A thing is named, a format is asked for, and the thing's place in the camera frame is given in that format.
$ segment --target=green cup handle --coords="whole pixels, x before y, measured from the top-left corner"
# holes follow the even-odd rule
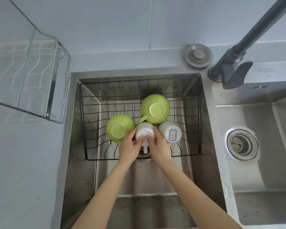
[[[146,119],[147,119],[147,116],[142,116],[140,119],[138,119],[138,123],[141,124]]]

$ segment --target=green cup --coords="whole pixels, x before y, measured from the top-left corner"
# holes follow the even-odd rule
[[[115,143],[123,140],[127,133],[135,128],[134,121],[127,115],[118,114],[113,116],[107,123],[106,133]]]
[[[162,95],[150,95],[142,102],[141,114],[142,117],[138,120],[139,124],[143,121],[160,124],[165,121],[170,114],[170,103]]]

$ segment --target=black wire rack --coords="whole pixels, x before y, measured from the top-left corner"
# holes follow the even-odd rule
[[[137,125],[141,103],[151,94],[168,99],[171,106],[168,119],[176,122],[182,131],[181,140],[171,144],[172,157],[200,154],[201,99],[197,77],[80,84],[79,92],[87,160],[118,160],[119,148],[106,134],[107,122],[116,114],[125,114]],[[141,148],[138,159],[146,158],[152,158],[149,149],[144,154]]]

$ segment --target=blue-bordered label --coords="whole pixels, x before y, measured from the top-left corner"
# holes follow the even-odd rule
[[[177,130],[171,129],[169,135],[169,141],[176,141],[177,139]]]

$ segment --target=white cup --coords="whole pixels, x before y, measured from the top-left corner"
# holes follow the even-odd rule
[[[138,141],[138,139],[141,136],[146,136],[146,135],[150,135],[153,139],[155,139],[153,125],[148,122],[143,122],[141,124],[138,124],[138,130],[136,132],[136,141]],[[147,147],[149,146],[147,139],[143,141],[142,146],[143,146],[143,152],[147,154]]]
[[[169,143],[176,143],[182,137],[182,131],[174,121],[164,121],[159,125],[158,131]]]

